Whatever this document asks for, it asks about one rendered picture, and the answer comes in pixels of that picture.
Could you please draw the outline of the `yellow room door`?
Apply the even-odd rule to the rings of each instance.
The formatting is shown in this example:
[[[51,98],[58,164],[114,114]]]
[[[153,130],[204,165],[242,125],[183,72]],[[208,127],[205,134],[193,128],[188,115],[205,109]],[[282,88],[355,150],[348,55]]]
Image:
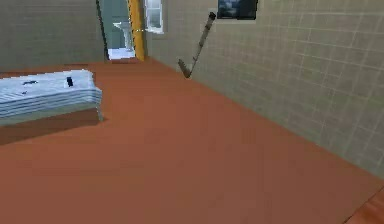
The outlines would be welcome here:
[[[141,0],[127,0],[136,58],[145,60],[144,17]]]

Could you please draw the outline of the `white striped bed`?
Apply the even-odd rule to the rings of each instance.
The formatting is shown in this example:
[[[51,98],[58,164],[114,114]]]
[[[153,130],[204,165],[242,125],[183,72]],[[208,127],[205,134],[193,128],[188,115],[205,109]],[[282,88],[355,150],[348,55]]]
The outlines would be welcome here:
[[[73,86],[67,84],[67,77]],[[22,85],[36,80],[38,83]],[[95,109],[100,121],[102,90],[89,70],[67,70],[0,79],[0,126]]]

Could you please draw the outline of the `dark framed picture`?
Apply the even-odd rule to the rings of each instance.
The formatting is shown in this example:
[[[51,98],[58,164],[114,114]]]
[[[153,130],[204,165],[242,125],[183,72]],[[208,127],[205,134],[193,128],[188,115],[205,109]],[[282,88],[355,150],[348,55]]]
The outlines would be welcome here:
[[[218,0],[219,19],[255,20],[259,0]]]

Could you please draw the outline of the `white pedestal sink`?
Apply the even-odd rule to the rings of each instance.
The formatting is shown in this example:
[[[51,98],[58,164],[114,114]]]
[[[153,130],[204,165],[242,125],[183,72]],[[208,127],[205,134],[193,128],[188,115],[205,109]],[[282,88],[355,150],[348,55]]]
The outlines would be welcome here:
[[[131,32],[130,22],[129,21],[115,22],[114,26],[123,31],[125,48],[128,51],[132,51],[133,50],[132,38],[131,38],[132,32]]]

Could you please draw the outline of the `white framed window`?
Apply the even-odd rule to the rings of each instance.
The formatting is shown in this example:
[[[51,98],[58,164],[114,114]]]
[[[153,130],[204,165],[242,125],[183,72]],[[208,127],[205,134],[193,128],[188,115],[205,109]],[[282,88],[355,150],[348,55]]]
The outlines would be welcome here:
[[[145,0],[146,26],[149,32],[163,32],[162,0]]]

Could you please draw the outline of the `grey hockey stick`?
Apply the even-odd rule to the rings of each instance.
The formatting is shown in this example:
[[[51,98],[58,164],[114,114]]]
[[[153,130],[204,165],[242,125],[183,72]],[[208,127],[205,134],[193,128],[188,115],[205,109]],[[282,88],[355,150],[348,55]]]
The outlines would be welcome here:
[[[207,36],[209,34],[209,31],[210,31],[215,19],[216,19],[216,14],[214,12],[210,12],[208,14],[207,22],[204,25],[204,29],[203,29],[202,35],[200,37],[200,40],[198,42],[198,48],[197,48],[196,54],[192,57],[192,64],[190,66],[187,66],[186,63],[182,59],[178,60],[179,68],[180,68],[181,72],[183,73],[183,76],[187,79],[189,79],[192,76],[195,65],[198,61],[198,58],[199,58],[200,53],[203,49],[204,43],[207,39]]]

